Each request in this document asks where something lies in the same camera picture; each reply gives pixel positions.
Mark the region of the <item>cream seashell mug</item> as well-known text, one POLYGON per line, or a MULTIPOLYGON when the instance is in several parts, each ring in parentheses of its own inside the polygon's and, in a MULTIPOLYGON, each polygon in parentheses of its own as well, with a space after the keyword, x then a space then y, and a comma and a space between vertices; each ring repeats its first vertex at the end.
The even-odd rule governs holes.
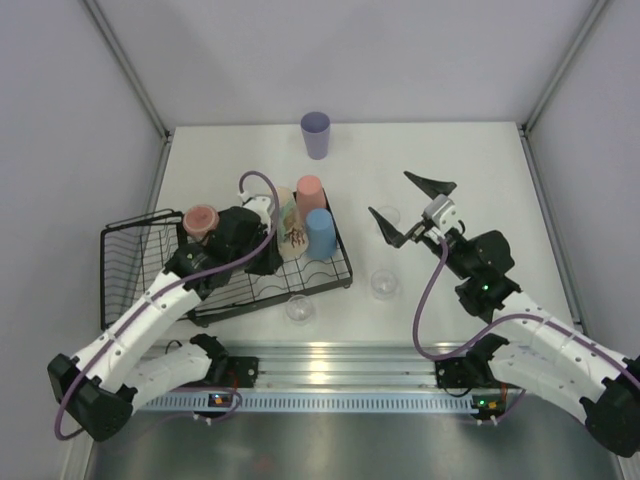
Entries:
POLYGON ((277 187, 276 193, 279 202, 278 249, 282 258, 289 261, 306 252, 308 237, 293 191, 286 187, 277 187))

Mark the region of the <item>blue plastic tumbler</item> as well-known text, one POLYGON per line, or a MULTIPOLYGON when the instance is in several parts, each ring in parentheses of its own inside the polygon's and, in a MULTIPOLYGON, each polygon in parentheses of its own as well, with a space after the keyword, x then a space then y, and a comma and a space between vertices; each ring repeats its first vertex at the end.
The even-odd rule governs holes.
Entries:
POLYGON ((314 209, 306 216, 306 229, 309 240, 307 256, 312 260, 325 260, 336 251, 337 239, 334 221, 326 209, 314 209))

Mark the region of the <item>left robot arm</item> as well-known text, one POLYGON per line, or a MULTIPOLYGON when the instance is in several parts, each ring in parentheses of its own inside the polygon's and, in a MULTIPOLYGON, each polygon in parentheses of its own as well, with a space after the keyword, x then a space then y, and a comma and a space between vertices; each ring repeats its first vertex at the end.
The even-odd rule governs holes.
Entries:
POLYGON ((180 246, 109 329, 73 355, 56 355, 47 366, 60 405, 56 416, 70 415, 81 432, 103 442, 149 401, 187 384, 220 388, 223 405, 234 407, 233 359, 216 337, 197 334, 161 357, 142 357, 234 272, 271 274, 281 266, 274 237, 277 219, 267 196, 221 211, 216 227, 201 241, 180 246))

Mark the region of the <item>pink ghost pattern mug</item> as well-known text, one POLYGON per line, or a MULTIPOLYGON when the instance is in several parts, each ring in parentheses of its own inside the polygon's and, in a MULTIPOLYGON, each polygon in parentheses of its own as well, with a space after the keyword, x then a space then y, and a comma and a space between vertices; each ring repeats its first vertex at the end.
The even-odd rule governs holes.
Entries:
POLYGON ((185 232, 195 241, 202 241, 219 223, 217 210, 206 204, 199 204, 187 210, 182 218, 185 232))

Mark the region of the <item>purple plastic tumbler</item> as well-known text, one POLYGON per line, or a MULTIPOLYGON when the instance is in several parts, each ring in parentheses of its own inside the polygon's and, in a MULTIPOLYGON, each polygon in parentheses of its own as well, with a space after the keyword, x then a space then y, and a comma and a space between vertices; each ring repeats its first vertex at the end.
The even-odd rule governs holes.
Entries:
POLYGON ((309 112, 301 118, 300 127, 309 157, 314 160, 324 159, 329 148, 329 116, 319 111, 309 112))

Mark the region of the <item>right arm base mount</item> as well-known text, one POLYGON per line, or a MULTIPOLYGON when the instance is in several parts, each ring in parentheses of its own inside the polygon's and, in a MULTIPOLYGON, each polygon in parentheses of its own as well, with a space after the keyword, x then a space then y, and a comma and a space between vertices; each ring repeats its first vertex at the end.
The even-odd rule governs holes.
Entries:
POLYGON ((500 382, 494 377, 489 361, 494 353, 509 341, 499 335, 488 334, 478 340, 464 355, 435 362, 436 384, 440 389, 497 388, 500 382))

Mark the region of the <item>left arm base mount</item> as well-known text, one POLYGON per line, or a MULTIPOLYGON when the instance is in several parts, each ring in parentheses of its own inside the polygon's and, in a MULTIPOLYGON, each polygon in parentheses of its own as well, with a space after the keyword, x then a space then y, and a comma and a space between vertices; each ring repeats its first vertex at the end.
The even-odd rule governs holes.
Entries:
POLYGON ((204 375, 189 380, 181 388, 227 387, 253 388, 258 376, 259 359, 251 356, 231 355, 216 336, 198 334, 189 340, 190 346, 204 351, 211 361, 204 375))

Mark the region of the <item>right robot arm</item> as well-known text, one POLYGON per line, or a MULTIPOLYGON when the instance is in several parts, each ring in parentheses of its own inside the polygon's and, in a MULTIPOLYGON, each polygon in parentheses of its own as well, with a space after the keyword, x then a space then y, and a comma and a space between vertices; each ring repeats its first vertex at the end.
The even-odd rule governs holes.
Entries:
POLYGON ((388 245, 399 249, 407 242, 422 243, 438 259, 414 314, 416 351, 432 362, 459 358, 475 385, 501 383, 532 393, 579 421, 609 452, 624 458, 637 454, 638 359, 565 325, 527 295, 507 275, 515 261, 501 232, 466 238, 450 197, 455 183, 411 172, 405 176, 430 199, 420 220, 401 233, 378 211, 372 215, 388 245), (455 293, 463 309, 485 326, 455 350, 432 355, 420 344, 420 320, 444 269, 461 282, 455 293))

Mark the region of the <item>salmon pink plastic tumbler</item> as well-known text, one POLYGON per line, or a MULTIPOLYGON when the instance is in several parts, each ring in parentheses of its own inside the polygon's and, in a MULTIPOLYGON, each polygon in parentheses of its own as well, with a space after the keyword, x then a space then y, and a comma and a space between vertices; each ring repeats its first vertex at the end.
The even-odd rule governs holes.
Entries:
POLYGON ((327 201, 320 179, 314 175, 301 177, 296 185, 296 203, 302 221, 315 209, 325 209, 327 201))

